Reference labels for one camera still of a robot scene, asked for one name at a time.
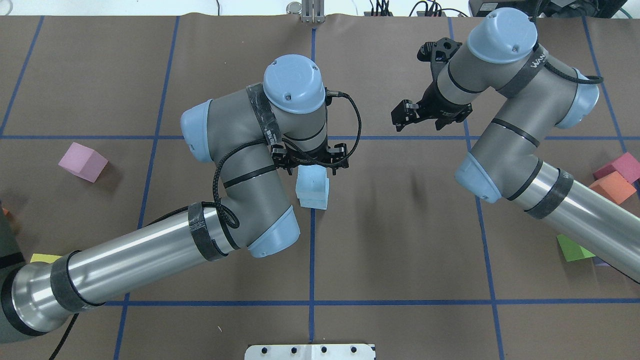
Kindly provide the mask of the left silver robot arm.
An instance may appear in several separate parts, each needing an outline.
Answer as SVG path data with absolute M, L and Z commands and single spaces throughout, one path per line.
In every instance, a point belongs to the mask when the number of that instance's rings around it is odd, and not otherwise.
M 188 109 L 183 139 L 199 162 L 215 164 L 212 200 L 53 263 L 27 263 L 2 215 L 2 344 L 46 335 L 71 316 L 235 250 L 263 258 L 294 244 L 300 228 L 277 169 L 349 166 L 354 151 L 328 144 L 332 98 L 350 96 L 327 89 L 313 60 L 287 54 L 262 82 Z

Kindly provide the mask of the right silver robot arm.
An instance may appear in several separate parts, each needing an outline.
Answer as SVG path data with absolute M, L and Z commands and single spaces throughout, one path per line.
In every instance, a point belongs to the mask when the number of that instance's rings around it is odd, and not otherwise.
M 426 42 L 417 57 L 430 63 L 432 83 L 419 101 L 402 100 L 391 111 L 396 130 L 425 120 L 437 130 L 462 123 L 473 100 L 494 89 L 505 102 L 455 180 L 488 203 L 513 202 L 638 281 L 638 217 L 535 155 L 553 128 L 571 128 L 594 109 L 602 79 L 551 56 L 535 21 L 513 7 L 487 14 L 466 42 Z

